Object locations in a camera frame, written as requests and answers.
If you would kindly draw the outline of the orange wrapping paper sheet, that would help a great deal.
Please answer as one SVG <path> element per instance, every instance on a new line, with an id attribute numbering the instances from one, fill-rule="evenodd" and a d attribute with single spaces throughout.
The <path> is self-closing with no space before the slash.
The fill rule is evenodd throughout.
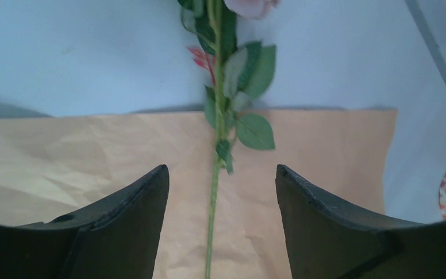
<path id="1" fill-rule="evenodd" d="M 237 143 L 233 174 L 220 174 L 212 278 L 290 278 L 278 164 L 384 212 L 396 110 L 267 110 L 264 116 L 275 150 Z M 165 164 L 170 191 L 154 277 L 203 278 L 213 143 L 200 112 L 0 119 L 0 224 L 51 221 Z"/>

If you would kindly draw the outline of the pink flower bouquet green wrap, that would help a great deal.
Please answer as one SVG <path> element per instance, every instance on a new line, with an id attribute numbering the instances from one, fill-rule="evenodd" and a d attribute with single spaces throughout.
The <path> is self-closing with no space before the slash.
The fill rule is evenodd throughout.
<path id="1" fill-rule="evenodd" d="M 204 116 L 214 130 L 214 161 L 204 277 L 210 278 L 214 223 L 221 170 L 233 173 L 232 148 L 237 142 L 255 150 L 275 149 L 269 121 L 248 112 L 274 80 L 277 47 L 260 40 L 237 44 L 239 19 L 260 20 L 278 1 L 180 1 L 183 28 L 195 35 L 199 46 L 190 47 L 193 61 L 210 73 L 205 87 Z"/>

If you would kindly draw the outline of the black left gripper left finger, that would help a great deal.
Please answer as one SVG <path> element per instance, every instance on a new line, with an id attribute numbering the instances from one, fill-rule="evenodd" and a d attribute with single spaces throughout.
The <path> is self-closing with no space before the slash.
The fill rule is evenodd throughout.
<path id="1" fill-rule="evenodd" d="M 48 223 L 0 225 L 0 278 L 152 278 L 169 185 L 162 164 Z"/>

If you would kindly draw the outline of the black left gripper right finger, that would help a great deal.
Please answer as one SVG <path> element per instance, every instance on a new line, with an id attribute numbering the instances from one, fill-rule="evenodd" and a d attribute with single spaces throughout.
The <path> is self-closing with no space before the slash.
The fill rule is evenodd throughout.
<path id="1" fill-rule="evenodd" d="M 446 278 L 446 221 L 370 211 L 283 164 L 275 185 L 293 279 Z"/>

